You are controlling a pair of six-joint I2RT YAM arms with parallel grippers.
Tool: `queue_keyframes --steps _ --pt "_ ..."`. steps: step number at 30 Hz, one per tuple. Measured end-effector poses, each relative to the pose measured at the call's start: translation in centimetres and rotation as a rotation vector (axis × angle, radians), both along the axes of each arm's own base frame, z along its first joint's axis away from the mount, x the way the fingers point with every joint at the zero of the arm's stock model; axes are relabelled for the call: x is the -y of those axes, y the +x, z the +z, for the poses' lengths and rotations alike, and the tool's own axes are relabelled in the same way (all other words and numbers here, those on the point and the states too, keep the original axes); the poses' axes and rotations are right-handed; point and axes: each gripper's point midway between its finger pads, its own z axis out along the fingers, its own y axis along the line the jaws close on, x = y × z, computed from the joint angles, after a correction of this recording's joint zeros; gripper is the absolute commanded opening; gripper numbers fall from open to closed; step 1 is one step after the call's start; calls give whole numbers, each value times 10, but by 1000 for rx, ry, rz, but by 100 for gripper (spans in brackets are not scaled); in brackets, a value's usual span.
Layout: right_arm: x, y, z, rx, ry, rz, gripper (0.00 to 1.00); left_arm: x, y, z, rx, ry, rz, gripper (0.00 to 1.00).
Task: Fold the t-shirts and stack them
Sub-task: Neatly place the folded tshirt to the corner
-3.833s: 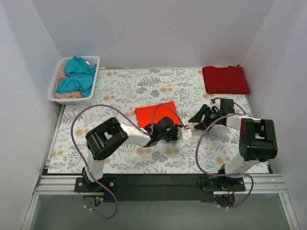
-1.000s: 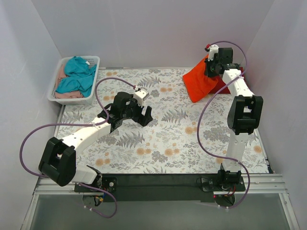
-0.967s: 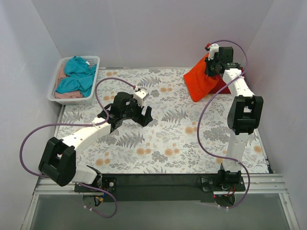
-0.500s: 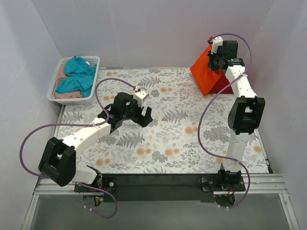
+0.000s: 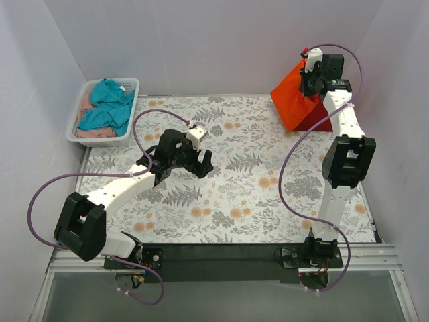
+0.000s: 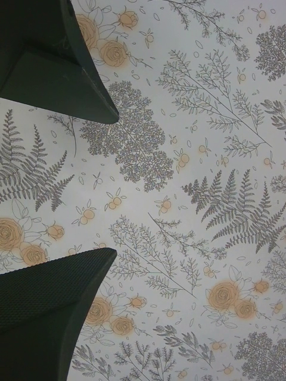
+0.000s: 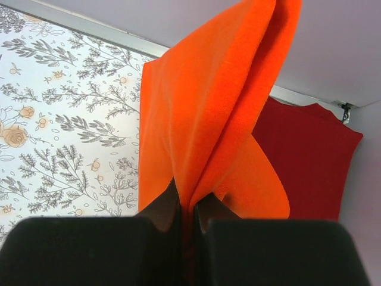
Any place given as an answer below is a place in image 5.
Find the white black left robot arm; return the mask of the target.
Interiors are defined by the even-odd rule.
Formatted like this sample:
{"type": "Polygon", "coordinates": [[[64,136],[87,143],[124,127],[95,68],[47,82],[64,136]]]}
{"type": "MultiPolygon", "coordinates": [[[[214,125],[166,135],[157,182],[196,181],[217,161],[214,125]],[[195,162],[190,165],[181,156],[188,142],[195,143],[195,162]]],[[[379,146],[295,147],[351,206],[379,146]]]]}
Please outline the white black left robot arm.
{"type": "Polygon", "coordinates": [[[116,256],[128,268],[138,267],[143,259],[140,241],[125,232],[110,231],[107,219],[137,195],[167,179],[171,172],[183,168],[198,178],[213,170],[212,152],[202,141],[208,132],[195,125],[183,133],[167,129],[157,145],[150,147],[128,174],[85,195],[70,194],[54,230],[54,239],[86,262],[98,255],[116,256]]]}

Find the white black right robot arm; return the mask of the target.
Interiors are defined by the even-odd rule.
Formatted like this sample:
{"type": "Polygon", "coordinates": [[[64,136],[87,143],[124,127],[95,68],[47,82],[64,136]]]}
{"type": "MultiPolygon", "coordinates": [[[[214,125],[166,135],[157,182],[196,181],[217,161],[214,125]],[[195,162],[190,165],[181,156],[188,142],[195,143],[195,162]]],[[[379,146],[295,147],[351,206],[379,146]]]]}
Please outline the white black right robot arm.
{"type": "Polygon", "coordinates": [[[300,90],[306,97],[320,96],[334,133],[322,162],[325,188],[318,219],[304,242],[304,261],[316,267],[337,257],[336,227],[341,222],[347,197],[367,175],[376,142],[365,135],[357,121],[351,84],[342,78],[343,56],[325,54],[315,48],[305,53],[304,58],[300,90]]]}

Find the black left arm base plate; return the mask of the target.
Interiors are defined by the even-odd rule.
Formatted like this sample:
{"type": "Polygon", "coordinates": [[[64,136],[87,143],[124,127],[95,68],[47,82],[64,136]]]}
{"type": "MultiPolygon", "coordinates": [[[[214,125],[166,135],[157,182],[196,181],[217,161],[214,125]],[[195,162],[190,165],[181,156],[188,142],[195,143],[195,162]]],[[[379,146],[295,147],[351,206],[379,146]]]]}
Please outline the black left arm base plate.
{"type": "MultiPolygon", "coordinates": [[[[137,263],[148,268],[159,270],[162,268],[164,259],[164,250],[162,248],[138,248],[132,251],[125,261],[137,263]]],[[[107,270],[121,270],[121,269],[137,269],[136,266],[124,264],[112,259],[105,259],[103,268],[107,270]]]]}

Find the orange t-shirt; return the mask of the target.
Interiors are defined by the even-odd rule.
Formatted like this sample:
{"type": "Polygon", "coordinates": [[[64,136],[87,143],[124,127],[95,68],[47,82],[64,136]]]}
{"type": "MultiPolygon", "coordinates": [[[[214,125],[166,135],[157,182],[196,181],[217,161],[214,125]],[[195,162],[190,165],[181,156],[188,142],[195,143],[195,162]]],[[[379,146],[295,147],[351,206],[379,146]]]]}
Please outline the orange t-shirt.
{"type": "Polygon", "coordinates": [[[322,103],[311,104],[299,90],[299,72],[304,63],[305,60],[302,59],[270,92],[274,107],[288,131],[306,131],[326,116],[322,103]]]}

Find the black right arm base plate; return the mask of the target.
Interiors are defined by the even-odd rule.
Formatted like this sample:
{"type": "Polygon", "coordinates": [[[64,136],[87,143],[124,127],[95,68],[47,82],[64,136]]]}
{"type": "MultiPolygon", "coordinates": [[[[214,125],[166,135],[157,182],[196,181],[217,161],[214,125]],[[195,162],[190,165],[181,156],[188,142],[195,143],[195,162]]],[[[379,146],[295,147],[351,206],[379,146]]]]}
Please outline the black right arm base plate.
{"type": "Polygon", "coordinates": [[[273,255],[284,268],[342,268],[347,261],[347,258],[342,257],[339,248],[336,248],[333,254],[324,254],[316,253],[304,244],[280,246],[274,250],[273,255]]]}

